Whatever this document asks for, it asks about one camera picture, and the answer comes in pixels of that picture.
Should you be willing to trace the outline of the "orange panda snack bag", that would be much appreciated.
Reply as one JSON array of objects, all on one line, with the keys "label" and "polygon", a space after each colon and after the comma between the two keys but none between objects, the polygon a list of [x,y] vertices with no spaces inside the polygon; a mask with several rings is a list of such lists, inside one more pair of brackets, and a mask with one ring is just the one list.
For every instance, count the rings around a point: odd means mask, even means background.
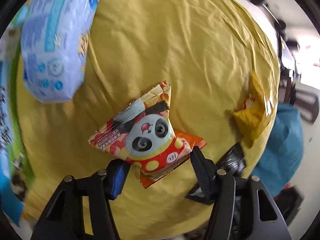
[{"label": "orange panda snack bag", "polygon": [[171,85],[159,83],[108,120],[88,139],[90,146],[140,170],[146,189],[189,159],[202,137],[173,129],[169,120]]}]

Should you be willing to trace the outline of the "yellow snack packet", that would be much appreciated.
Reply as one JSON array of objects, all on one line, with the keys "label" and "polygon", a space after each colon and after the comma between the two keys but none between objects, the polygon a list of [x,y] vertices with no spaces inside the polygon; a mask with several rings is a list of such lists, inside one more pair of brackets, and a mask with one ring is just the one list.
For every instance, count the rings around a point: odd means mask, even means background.
[{"label": "yellow snack packet", "polygon": [[271,121],[273,100],[267,93],[255,72],[249,77],[248,94],[242,107],[232,112],[244,144],[252,148]]}]

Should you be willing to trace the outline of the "black snack packet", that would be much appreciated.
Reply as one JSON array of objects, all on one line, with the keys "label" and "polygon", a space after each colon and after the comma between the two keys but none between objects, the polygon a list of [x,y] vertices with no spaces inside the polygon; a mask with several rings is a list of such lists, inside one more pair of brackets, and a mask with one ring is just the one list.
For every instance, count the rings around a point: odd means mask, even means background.
[{"label": "black snack packet", "polygon": [[[224,169],[227,173],[234,177],[241,177],[244,168],[246,167],[244,151],[240,143],[235,143],[217,163],[214,163],[218,169]],[[186,195],[190,200],[190,191]],[[204,205],[212,205],[213,203],[201,203]]]}]

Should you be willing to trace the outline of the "teal blanket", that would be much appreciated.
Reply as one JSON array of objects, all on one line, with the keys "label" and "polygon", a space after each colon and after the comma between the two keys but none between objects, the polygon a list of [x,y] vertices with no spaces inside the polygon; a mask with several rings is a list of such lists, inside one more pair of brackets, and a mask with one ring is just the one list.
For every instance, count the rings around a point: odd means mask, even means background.
[{"label": "teal blanket", "polygon": [[275,197],[290,182],[304,154],[302,120],[298,109],[279,104],[274,126],[263,155],[252,174]]}]

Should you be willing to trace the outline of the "open cardboard box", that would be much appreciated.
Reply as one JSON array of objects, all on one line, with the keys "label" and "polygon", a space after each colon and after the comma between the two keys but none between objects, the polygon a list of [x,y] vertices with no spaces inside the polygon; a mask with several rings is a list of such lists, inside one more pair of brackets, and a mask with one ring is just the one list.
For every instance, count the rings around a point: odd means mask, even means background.
[{"label": "open cardboard box", "polygon": [[16,226],[35,180],[22,142],[17,114],[17,73],[24,5],[1,37],[1,209]]}]

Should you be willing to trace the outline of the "yellow table cloth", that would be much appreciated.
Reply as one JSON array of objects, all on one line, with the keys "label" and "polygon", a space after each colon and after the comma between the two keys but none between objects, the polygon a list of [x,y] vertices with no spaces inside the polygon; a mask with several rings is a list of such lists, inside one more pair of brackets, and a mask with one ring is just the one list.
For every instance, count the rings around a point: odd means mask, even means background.
[{"label": "yellow table cloth", "polygon": [[162,81],[171,85],[173,128],[204,138],[203,154],[219,160],[239,140],[232,111],[251,72],[278,96],[273,42],[235,0],[100,0],[85,80],[71,101],[39,102],[18,69],[18,119],[35,174],[22,217],[38,219],[65,176],[105,168],[112,157],[89,136]]}]

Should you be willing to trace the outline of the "light blue tissue pack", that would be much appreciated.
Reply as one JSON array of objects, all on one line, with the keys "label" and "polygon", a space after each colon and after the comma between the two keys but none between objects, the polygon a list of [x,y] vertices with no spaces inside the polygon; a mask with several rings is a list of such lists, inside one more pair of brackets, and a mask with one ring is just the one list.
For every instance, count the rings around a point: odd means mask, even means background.
[{"label": "light blue tissue pack", "polygon": [[99,0],[31,0],[21,34],[23,81],[42,103],[72,99],[85,78]]}]

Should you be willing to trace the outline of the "dumbbell bar on floor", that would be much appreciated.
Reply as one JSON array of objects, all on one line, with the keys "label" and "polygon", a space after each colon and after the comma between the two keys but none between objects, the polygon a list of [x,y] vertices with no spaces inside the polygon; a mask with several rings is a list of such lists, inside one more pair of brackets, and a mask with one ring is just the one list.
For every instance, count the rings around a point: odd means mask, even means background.
[{"label": "dumbbell bar on floor", "polygon": [[286,23],[283,20],[277,19],[274,13],[269,9],[266,0],[249,0],[253,5],[262,7],[266,10],[266,12],[271,16],[274,27],[277,31],[284,31],[286,29]]}]

